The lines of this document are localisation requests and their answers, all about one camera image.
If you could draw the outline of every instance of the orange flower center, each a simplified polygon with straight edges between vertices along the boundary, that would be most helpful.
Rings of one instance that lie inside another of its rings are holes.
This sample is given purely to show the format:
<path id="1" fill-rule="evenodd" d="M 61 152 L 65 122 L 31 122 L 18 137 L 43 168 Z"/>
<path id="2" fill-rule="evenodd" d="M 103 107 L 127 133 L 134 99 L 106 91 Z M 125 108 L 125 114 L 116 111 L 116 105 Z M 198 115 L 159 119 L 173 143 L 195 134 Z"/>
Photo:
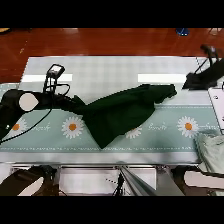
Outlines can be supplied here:
<path id="1" fill-rule="evenodd" d="M 13 131 L 17 131 L 17 130 L 19 130 L 19 124 L 15 124 L 15 125 L 12 127 L 12 130 L 13 130 Z"/>
<path id="2" fill-rule="evenodd" d="M 185 124 L 185 128 L 187 129 L 187 130 L 192 130 L 192 124 L 190 124 L 190 123 L 186 123 Z"/>
<path id="3" fill-rule="evenodd" d="M 70 124 L 70 125 L 69 125 L 69 129 L 70 129 L 71 131 L 74 131 L 74 130 L 76 129 L 76 125 L 75 125 L 75 124 Z"/>

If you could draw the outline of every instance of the folded fabric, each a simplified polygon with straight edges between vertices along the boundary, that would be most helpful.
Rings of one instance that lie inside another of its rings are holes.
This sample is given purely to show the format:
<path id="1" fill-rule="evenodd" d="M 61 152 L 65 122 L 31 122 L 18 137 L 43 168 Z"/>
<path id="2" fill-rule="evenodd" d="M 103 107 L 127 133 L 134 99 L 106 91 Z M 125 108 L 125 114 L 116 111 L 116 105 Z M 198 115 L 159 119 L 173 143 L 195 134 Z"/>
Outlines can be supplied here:
<path id="1" fill-rule="evenodd" d="M 176 94 L 173 84 L 143 84 L 79 106 L 76 113 L 83 115 L 93 138 L 100 148 L 104 148 L 117 136 L 145 122 L 155 111 L 154 103 Z"/>
<path id="2" fill-rule="evenodd" d="M 199 168 L 203 171 L 224 174 L 224 135 L 198 134 L 195 138 L 200 159 Z"/>

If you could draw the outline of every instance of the daisy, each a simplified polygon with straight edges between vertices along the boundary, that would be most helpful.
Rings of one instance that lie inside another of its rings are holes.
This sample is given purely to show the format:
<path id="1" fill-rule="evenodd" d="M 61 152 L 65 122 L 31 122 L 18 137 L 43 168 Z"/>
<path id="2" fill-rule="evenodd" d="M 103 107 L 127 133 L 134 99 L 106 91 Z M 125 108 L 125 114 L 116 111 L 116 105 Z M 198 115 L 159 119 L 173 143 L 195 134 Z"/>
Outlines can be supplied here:
<path id="1" fill-rule="evenodd" d="M 19 135 L 23 133 L 26 129 L 27 129 L 27 125 L 26 125 L 25 119 L 20 118 L 10 130 L 10 132 L 8 133 L 8 136 L 13 137 L 15 135 Z"/>
<path id="2" fill-rule="evenodd" d="M 141 134 L 141 130 L 142 130 L 142 128 L 141 128 L 141 126 L 139 126 L 137 128 L 134 128 L 134 129 L 128 131 L 126 133 L 126 138 L 132 139 L 132 138 L 139 136 Z"/>
<path id="3" fill-rule="evenodd" d="M 69 117 L 66 119 L 65 122 L 63 122 L 62 125 L 62 131 L 64 132 L 63 135 L 66 135 L 66 138 L 72 139 L 75 138 L 76 136 L 79 136 L 82 134 L 83 130 L 83 121 L 79 119 L 78 117 Z"/>
<path id="4" fill-rule="evenodd" d="M 182 131 L 182 135 L 189 138 L 197 135 L 199 129 L 198 124 L 194 118 L 186 116 L 179 119 L 177 127 L 179 131 Z"/>

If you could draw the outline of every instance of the blue object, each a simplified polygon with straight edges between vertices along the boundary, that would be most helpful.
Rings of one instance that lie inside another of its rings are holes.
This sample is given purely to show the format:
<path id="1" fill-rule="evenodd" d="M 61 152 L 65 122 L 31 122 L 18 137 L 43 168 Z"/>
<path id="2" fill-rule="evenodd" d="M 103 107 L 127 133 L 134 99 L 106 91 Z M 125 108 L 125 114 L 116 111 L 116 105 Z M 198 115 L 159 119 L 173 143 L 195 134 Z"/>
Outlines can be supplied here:
<path id="1" fill-rule="evenodd" d="M 176 33 L 180 36 L 187 36 L 190 31 L 188 30 L 188 28 L 176 28 Z"/>

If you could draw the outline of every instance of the reddish brown floor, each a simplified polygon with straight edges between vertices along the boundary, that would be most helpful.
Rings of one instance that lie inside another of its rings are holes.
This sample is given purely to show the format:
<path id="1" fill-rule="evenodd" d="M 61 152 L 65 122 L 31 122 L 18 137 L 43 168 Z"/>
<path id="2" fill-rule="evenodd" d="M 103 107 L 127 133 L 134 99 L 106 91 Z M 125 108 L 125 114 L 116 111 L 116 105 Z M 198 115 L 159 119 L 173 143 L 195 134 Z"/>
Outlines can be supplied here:
<path id="1" fill-rule="evenodd" d="M 0 35 L 0 83 L 19 82 L 30 56 L 204 56 L 201 44 L 224 48 L 224 30 L 190 28 L 33 28 Z"/>

